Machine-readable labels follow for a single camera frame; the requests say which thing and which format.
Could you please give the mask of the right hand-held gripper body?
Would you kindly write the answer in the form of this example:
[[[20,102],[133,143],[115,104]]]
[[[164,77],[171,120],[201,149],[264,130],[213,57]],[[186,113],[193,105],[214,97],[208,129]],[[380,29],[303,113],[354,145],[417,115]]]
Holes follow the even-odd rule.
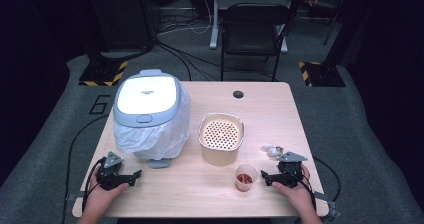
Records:
[[[301,164],[307,161],[307,158],[293,152],[286,152],[277,158],[279,164],[277,166],[280,177],[278,182],[284,186],[293,188],[303,180],[303,171]]]

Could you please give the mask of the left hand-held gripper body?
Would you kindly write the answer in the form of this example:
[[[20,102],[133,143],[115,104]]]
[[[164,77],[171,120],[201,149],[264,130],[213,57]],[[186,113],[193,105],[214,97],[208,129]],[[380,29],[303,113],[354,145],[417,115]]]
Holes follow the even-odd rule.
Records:
[[[104,190],[112,190],[120,184],[128,183],[128,177],[119,174],[122,163],[123,159],[112,151],[102,159],[96,180]]]

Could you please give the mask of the white wrapper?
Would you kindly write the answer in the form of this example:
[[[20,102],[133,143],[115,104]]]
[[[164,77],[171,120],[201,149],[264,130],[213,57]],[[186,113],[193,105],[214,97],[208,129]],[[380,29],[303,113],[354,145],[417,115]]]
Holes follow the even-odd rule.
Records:
[[[266,152],[268,156],[270,157],[278,157],[281,156],[284,153],[284,149],[280,146],[262,146],[261,150],[263,152]]]

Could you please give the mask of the small translucent plastic cup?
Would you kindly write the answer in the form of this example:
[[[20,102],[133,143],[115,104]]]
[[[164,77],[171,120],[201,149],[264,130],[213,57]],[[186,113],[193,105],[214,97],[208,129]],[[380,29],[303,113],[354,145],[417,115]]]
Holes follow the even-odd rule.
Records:
[[[253,182],[251,184],[242,184],[237,180],[237,175],[238,174],[248,174],[249,176],[252,177]],[[255,181],[257,180],[257,170],[254,166],[250,165],[250,164],[241,164],[237,167],[236,171],[235,171],[235,186],[236,188],[241,191],[241,192],[247,192],[251,189],[252,185],[255,183]]]

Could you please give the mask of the white plastic bin liner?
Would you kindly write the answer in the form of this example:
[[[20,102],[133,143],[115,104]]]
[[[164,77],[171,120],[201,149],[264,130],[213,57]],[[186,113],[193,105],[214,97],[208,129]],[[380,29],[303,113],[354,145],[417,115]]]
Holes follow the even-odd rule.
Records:
[[[178,112],[164,124],[135,128],[115,121],[113,131],[117,149],[124,153],[133,153],[142,160],[177,157],[189,137],[190,111],[190,96],[183,90]]]

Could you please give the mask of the beige perforated strainer container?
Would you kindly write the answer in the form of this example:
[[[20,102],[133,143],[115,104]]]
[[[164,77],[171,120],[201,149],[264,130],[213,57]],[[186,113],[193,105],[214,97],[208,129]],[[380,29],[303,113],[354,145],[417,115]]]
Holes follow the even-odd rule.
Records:
[[[237,159],[244,123],[233,114],[208,113],[201,121],[198,135],[204,160],[214,166],[227,166]]]

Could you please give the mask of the white grey pedal trash can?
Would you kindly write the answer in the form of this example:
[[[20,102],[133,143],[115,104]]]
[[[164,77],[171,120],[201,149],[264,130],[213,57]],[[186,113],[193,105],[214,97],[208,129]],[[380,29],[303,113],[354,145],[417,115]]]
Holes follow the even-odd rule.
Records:
[[[170,74],[159,69],[142,70],[118,88],[113,106],[114,122],[135,128],[164,124],[178,112],[183,90],[180,81]],[[168,167],[172,159],[143,161],[158,169]]]

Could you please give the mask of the person's left hand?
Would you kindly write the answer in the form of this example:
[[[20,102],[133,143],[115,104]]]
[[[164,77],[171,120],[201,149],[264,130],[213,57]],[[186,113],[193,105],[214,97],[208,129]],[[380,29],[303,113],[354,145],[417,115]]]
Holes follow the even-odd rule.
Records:
[[[114,189],[104,190],[99,186],[96,174],[93,174],[89,187],[90,194],[87,197],[84,213],[102,215],[113,201],[129,187],[129,184],[123,183]]]

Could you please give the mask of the person's right hand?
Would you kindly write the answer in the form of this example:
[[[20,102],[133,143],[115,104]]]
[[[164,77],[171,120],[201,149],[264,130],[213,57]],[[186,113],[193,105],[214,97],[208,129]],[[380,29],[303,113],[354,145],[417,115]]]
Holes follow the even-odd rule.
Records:
[[[315,214],[316,210],[307,184],[310,173],[304,165],[301,165],[301,168],[303,177],[296,187],[289,188],[278,182],[273,182],[272,186],[288,199],[299,215]]]

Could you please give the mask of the grey tape strip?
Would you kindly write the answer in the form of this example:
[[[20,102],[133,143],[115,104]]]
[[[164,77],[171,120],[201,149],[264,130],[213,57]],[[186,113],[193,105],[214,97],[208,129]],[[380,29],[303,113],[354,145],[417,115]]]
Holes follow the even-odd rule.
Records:
[[[75,202],[78,198],[82,198],[84,196],[84,193],[79,191],[76,193],[68,193],[66,196],[67,202]]]
[[[325,221],[327,221],[328,223],[332,223],[337,217],[341,215],[340,211],[336,207],[336,203],[334,201],[331,201],[326,194],[315,191],[314,195],[316,199],[324,201],[329,207],[329,212],[324,217]]]

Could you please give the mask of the black folding chair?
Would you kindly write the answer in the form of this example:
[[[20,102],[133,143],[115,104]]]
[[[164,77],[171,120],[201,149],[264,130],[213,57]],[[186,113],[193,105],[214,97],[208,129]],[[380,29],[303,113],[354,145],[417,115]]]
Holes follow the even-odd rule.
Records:
[[[282,4],[237,3],[227,8],[222,21],[220,79],[224,80],[225,56],[274,57],[271,80],[276,80],[290,10]]]

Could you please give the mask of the black cabinet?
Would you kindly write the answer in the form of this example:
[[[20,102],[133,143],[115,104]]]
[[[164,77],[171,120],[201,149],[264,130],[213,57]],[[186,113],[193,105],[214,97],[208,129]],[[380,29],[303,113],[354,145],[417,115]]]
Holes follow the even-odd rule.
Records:
[[[155,30],[152,0],[102,0],[104,36],[110,50],[148,50]]]

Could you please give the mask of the hazard striped black base plate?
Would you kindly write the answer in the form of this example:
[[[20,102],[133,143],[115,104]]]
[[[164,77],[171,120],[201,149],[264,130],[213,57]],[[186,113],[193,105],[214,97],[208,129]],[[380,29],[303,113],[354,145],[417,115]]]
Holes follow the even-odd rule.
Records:
[[[336,67],[327,67],[320,62],[299,62],[298,65],[308,87],[345,87]]]
[[[90,63],[79,78],[84,86],[115,86],[123,76],[127,62],[112,62],[103,65]]]

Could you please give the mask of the white metal desk frame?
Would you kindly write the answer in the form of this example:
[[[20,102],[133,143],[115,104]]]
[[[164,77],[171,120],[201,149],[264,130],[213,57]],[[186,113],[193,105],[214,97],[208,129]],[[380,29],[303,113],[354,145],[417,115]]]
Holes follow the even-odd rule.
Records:
[[[291,5],[291,2],[292,0],[213,0],[213,22],[209,48],[215,50],[218,46],[218,16],[220,10],[226,10],[229,6],[236,3],[282,4],[289,7]]]

